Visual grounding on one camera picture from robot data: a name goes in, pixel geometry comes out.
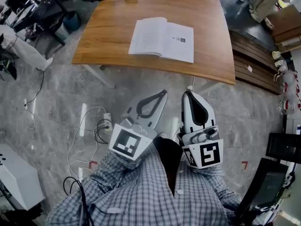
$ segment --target black cable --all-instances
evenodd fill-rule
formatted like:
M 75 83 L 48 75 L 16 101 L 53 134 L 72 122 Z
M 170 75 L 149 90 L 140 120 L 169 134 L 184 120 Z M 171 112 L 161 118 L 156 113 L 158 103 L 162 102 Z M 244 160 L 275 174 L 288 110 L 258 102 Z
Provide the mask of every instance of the black cable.
M 14 42 L 9 48 L 4 49 L 4 52 L 8 52 L 8 50 L 10 50 L 10 49 L 15 45 L 15 43 L 17 42 L 18 37 L 19 37 L 19 36 L 16 35 L 16 40 L 15 40 L 15 42 Z
M 101 119 L 101 120 L 97 123 L 97 128 L 96 128 L 96 133 L 94 134 L 94 136 L 95 136 L 94 138 L 95 138 L 95 141 L 98 142 L 98 143 L 100 143 L 100 144 L 108 144 L 108 142 L 106 142 L 104 139 L 102 139 L 101 136 L 99 135 L 99 131 L 100 131 L 100 130 L 102 130 L 102 129 L 108 129 L 108 128 L 109 128 L 108 126 L 105 126 L 105 127 L 99 127 L 99 125 L 101 124 L 101 123 L 100 123 L 101 121 L 109 121 L 111 124 L 113 124 L 112 121 L 110 121 L 110 120 L 108 120 L 108 119 Z
M 42 87 L 43 87 L 43 82 L 44 82 L 44 73 L 45 73 L 45 71 L 43 71 L 43 78 L 42 78 L 42 83 L 41 83 L 41 87 L 40 87 L 40 89 L 39 89 L 39 91 L 38 91 L 38 93 L 36 94 L 36 96 L 31 100 L 31 101 L 28 101 L 25 105 L 24 105 L 24 107 L 26 107 L 27 105 L 28 105 L 28 103 L 30 103 L 30 102 L 32 102 L 32 101 L 34 101 L 35 100 L 35 98 L 38 96 L 38 94 L 41 92 L 41 90 L 42 90 Z
M 77 183 L 77 184 L 78 184 L 79 189 L 80 189 L 80 191 L 81 191 L 81 201 L 82 201 L 82 205 L 83 205 L 84 211 L 85 211 L 85 213 L 86 213 L 86 215 L 87 215 L 86 223 L 85 223 L 84 225 L 89 225 L 89 222 L 91 222 L 91 225 L 94 226 L 94 222 L 93 222 L 93 220 L 92 220 L 92 218 L 91 218 L 91 215 L 90 215 L 90 213 L 89 213 L 89 211 L 88 211 L 88 206 L 87 206 L 87 204 L 86 204 L 86 195 L 85 195 L 85 191 L 84 191 L 84 188 L 83 188 L 83 186 L 81 185 L 81 183 L 80 183 L 77 179 L 75 179 L 74 177 L 66 177 L 65 180 L 64 180 L 64 182 L 63 182 L 63 188 L 64 188 L 65 193 L 67 194 L 66 189 L 65 189 L 65 182 L 66 182 L 66 180 L 69 179 L 69 178 L 71 178 L 71 179 L 74 180 L 74 181 L 72 182 L 72 184 L 71 184 L 70 192 L 71 192 L 71 189 L 72 189 L 72 186 L 73 186 L 74 183 Z
M 73 187 L 74 183 L 76 183 L 76 181 L 74 181 L 74 182 L 71 184 L 69 194 L 71 194 L 71 192 L 72 192 L 72 187 Z

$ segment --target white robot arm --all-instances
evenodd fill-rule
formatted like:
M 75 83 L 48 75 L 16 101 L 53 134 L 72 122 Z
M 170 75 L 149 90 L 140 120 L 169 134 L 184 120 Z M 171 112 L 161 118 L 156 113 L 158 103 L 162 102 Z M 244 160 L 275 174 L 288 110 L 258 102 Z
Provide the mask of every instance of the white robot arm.
M 148 105 L 155 102 L 152 108 Z M 167 101 L 167 91 L 136 97 L 116 124 L 109 149 L 136 160 L 157 136 L 154 130 Z M 182 97 L 183 127 L 177 135 L 191 167 L 202 169 L 222 163 L 223 140 L 219 139 L 213 108 L 198 94 L 185 91 Z

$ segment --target wooden table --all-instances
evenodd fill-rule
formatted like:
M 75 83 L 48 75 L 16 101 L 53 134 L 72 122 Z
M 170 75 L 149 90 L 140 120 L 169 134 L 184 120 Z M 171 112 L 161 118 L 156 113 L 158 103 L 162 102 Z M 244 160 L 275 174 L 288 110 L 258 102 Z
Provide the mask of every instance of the wooden table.
M 193 27 L 193 64 L 128 54 L 136 21 L 149 17 L 165 17 L 168 22 Z M 143 67 L 235 84 L 230 36 L 219 0 L 101 1 L 85 28 L 72 63 L 86 64 L 109 87 L 114 84 L 90 65 Z

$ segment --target metal stand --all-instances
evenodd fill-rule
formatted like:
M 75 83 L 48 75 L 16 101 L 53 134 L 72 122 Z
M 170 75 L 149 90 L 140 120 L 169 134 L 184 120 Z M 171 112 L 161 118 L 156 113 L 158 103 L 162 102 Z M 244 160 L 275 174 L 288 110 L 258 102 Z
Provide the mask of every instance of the metal stand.
M 96 76 L 102 83 L 104 83 L 109 88 L 115 88 L 115 84 L 100 70 L 99 66 L 93 65 L 83 65 L 87 70 L 89 70 L 94 76 Z

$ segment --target person in white clothing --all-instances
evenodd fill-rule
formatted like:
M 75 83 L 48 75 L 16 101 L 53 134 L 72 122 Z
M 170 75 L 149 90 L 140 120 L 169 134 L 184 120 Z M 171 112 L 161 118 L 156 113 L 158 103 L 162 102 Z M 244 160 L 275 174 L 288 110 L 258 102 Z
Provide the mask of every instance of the person in white clothing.
M 46 60 L 33 46 L 20 39 L 15 31 L 8 25 L 0 24 L 0 36 L 3 34 L 3 42 L 0 46 L 16 54 L 25 63 L 45 71 L 53 62 L 53 58 Z

